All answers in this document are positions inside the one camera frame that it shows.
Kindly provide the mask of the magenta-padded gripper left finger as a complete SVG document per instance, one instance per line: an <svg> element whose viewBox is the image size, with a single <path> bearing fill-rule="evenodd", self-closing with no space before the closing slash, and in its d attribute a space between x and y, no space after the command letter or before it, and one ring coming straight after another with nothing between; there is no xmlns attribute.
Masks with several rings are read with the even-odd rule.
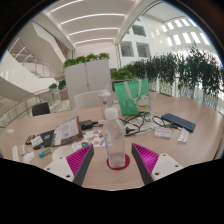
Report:
<svg viewBox="0 0 224 224"><path fill-rule="evenodd" d="M93 155L94 147L88 145L67 157L53 160L44 170L81 186Z"/></svg>

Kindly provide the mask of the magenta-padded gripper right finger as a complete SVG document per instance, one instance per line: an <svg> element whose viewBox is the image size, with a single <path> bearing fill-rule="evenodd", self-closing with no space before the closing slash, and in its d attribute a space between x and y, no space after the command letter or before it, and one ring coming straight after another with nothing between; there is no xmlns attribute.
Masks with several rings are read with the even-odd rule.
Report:
<svg viewBox="0 0 224 224"><path fill-rule="evenodd" d="M183 168L167 153L157 154L141 145L132 144L132 155L145 185L159 180Z"/></svg>

